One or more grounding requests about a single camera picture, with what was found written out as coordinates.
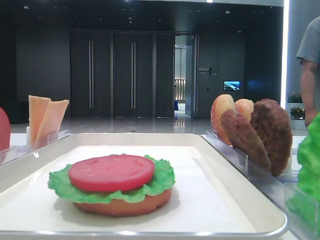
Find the orange cheese slice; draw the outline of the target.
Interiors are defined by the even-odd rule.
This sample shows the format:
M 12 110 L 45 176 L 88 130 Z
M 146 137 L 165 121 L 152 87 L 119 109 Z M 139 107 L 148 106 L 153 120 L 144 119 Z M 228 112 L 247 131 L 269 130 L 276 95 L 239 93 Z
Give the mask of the orange cheese slice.
M 51 99 L 48 97 L 28 96 L 30 143 L 36 141 L 40 125 L 50 101 Z
M 43 140 L 48 135 L 60 131 L 68 105 L 69 100 L 50 101 L 48 103 L 35 141 Z

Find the clear acrylic holder left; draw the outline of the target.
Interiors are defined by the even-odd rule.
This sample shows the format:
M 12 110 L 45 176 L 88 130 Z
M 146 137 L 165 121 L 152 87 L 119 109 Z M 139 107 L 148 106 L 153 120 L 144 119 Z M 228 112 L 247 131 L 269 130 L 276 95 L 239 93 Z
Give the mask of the clear acrylic holder left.
M 24 155 L 37 152 L 40 148 L 46 147 L 62 138 L 70 135 L 68 130 L 49 134 L 34 143 L 29 143 L 29 127 L 26 128 L 27 133 L 12 133 L 10 136 L 11 146 L 0 152 L 0 165 L 12 162 Z

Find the brown meat patty front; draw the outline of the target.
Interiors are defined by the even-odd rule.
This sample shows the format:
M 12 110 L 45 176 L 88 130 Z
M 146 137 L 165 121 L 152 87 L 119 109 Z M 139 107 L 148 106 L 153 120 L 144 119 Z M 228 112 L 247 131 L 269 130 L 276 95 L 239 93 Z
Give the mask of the brown meat patty front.
M 234 108 L 222 113 L 220 121 L 233 147 L 246 154 L 257 166 L 270 172 L 271 161 L 262 140 L 250 122 Z

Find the small wall screen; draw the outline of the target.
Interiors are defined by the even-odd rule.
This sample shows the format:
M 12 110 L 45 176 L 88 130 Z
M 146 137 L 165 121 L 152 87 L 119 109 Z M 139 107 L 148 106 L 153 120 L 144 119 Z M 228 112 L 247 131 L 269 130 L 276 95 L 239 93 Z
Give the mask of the small wall screen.
M 239 81 L 224 81 L 223 82 L 223 90 L 237 92 L 240 90 L 240 82 Z

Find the dark double door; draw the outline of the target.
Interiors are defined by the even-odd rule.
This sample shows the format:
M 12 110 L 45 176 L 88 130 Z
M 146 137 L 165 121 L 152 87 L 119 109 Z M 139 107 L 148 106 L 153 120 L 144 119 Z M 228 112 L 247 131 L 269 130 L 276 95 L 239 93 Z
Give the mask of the dark double door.
M 70 33 L 73 117 L 172 117 L 175 35 Z

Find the bottom bun slice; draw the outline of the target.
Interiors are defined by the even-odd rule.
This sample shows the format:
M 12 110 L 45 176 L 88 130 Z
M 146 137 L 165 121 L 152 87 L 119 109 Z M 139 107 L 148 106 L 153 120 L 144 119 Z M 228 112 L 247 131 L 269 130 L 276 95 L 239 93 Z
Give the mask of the bottom bun slice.
M 113 199 L 110 203 L 74 203 L 81 211 L 111 217 L 141 216 L 154 212 L 164 206 L 172 196 L 172 189 L 167 189 L 156 196 L 146 195 L 141 202 L 128 203 L 121 199 Z

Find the brown meat patty back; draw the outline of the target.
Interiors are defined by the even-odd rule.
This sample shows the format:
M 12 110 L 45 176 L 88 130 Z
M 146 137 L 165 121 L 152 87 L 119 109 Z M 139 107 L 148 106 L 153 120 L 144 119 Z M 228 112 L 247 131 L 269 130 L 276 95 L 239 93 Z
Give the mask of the brown meat patty back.
M 250 124 L 264 144 L 272 175 L 281 175 L 288 165 L 293 143 L 287 111 L 275 100 L 259 100 L 253 104 Z

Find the bun slice behind patties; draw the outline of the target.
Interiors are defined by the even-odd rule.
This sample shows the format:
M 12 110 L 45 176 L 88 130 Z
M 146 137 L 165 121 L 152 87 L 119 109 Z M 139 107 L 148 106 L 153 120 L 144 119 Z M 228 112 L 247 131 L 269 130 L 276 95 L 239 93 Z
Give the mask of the bun slice behind patties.
M 251 120 L 251 114 L 254 110 L 254 102 L 252 100 L 242 98 L 235 102 L 236 110 L 242 114 L 248 121 Z

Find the orange cheese slice back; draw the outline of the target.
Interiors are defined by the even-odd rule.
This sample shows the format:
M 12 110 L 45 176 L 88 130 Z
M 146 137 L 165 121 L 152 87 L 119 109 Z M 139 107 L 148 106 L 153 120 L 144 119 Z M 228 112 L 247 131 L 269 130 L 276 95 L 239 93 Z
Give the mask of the orange cheese slice back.
M 40 125 L 50 101 L 51 99 L 48 97 L 28 96 L 30 143 L 36 141 Z

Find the red tomato slice standing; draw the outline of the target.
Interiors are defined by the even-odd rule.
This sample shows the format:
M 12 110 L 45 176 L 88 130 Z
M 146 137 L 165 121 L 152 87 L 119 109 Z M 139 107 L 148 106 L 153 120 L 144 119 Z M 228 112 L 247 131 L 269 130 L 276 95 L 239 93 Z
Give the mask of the red tomato slice standing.
M 6 112 L 0 108 L 0 151 L 10 147 L 11 127 Z

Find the orange cheese slice front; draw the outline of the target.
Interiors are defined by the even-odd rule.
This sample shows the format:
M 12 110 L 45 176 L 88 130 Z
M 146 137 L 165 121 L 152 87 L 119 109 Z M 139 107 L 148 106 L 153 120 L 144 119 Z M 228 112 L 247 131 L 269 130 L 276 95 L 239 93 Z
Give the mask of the orange cheese slice front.
M 43 140 L 48 135 L 60 131 L 68 105 L 69 100 L 50 101 L 48 103 L 35 141 Z

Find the potted flower plants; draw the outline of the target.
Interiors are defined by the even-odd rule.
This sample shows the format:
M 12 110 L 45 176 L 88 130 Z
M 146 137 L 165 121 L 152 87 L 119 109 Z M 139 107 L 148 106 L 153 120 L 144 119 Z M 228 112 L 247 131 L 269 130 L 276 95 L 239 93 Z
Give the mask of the potted flower plants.
M 293 130 L 305 130 L 305 110 L 301 95 L 290 92 L 286 97 L 285 106 L 291 121 Z

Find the green lettuce leaf standing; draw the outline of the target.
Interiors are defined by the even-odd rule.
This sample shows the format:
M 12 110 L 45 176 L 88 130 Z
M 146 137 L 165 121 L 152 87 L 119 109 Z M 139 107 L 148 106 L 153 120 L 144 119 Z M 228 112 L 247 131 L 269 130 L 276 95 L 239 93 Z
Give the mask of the green lettuce leaf standing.
M 320 116 L 309 124 L 308 135 L 298 145 L 297 161 L 301 165 L 297 188 L 287 207 L 320 233 Z

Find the top bun slice standing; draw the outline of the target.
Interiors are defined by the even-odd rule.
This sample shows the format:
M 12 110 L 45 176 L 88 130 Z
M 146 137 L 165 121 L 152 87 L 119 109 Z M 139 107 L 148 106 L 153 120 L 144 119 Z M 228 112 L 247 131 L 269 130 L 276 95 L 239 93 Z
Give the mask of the top bun slice standing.
M 210 121 L 213 131 L 218 138 L 228 146 L 231 145 L 231 142 L 222 127 L 221 116 L 226 110 L 235 108 L 233 97 L 229 94 L 221 94 L 213 101 L 210 111 Z

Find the red tomato slice on lettuce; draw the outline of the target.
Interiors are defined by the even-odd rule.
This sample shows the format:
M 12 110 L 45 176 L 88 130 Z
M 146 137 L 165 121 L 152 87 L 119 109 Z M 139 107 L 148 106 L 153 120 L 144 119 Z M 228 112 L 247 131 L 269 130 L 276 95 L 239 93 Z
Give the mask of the red tomato slice on lettuce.
M 130 191 L 148 183 L 155 163 L 136 155 L 109 155 L 74 163 L 68 170 L 70 183 L 87 192 Z

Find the person in grey shirt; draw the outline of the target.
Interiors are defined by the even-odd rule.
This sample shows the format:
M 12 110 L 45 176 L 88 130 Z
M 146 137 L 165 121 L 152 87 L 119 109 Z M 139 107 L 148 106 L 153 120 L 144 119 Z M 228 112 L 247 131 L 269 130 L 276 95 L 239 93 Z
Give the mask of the person in grey shirt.
M 313 19 L 304 33 L 296 58 L 302 70 L 300 94 L 305 111 L 306 127 L 320 112 L 320 18 Z

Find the brown meat patty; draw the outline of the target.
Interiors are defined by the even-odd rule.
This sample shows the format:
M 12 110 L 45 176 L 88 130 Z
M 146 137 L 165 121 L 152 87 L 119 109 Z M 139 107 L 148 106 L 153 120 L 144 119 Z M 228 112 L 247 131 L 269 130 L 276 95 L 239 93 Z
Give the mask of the brown meat patty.
M 281 175 L 288 165 L 293 143 L 287 111 L 275 100 L 259 100 L 253 104 L 250 124 L 264 144 L 272 175 Z
M 220 121 L 233 147 L 246 154 L 257 166 L 270 172 L 271 161 L 262 140 L 250 122 L 234 108 L 222 113 Z

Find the clear acrylic holder right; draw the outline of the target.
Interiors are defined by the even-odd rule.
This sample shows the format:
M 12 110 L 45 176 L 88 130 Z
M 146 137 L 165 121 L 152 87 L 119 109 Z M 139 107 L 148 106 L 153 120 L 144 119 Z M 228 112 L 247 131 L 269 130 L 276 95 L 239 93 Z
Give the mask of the clear acrylic holder right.
M 293 235 L 301 240 L 320 238 L 320 203 L 297 187 L 297 170 L 291 169 L 274 177 L 248 160 L 244 153 L 220 141 L 213 132 L 207 131 L 205 139 L 249 182 L 287 214 L 289 229 Z

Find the clear acrylic holder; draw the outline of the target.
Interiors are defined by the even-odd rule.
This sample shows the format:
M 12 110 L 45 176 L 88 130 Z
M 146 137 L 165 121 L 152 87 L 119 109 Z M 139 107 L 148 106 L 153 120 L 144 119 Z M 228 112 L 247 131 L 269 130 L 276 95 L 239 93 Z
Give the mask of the clear acrylic holder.
M 0 165 L 12 162 L 24 155 L 37 152 L 40 148 L 46 147 L 62 138 L 70 135 L 68 130 L 49 134 L 34 143 L 29 143 L 29 127 L 26 128 L 27 133 L 12 133 L 10 136 L 11 146 L 0 152 Z
M 213 132 L 207 131 L 205 139 L 249 182 L 287 214 L 289 229 L 293 235 L 301 240 L 320 238 L 320 203 L 297 187 L 297 170 L 291 169 L 274 177 L 248 160 L 244 153 L 220 141 Z

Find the green lettuce leaf on bun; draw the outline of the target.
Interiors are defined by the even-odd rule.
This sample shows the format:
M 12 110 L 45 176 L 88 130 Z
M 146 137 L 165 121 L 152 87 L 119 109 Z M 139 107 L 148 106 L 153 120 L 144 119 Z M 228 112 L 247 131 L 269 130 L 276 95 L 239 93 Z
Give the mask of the green lettuce leaf on bun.
M 169 190 L 176 183 L 174 169 L 165 159 L 156 160 L 145 156 L 155 164 L 155 171 L 151 180 L 142 187 L 130 191 L 115 192 L 86 192 L 73 186 L 69 180 L 68 171 L 71 164 L 65 168 L 49 173 L 47 186 L 55 194 L 74 203 L 110 204 L 113 200 L 123 200 L 126 203 L 140 203 L 147 197 L 155 197 Z

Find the white rectangular tray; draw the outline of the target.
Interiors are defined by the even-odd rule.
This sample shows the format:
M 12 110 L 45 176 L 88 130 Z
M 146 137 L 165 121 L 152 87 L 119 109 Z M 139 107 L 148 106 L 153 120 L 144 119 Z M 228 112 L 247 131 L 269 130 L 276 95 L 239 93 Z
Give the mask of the white rectangular tray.
M 48 189 L 50 172 L 111 154 L 169 161 L 170 201 L 114 218 L 81 212 Z M 286 214 L 196 134 L 72 134 L 0 167 L 3 240 L 279 240 L 287 230 Z

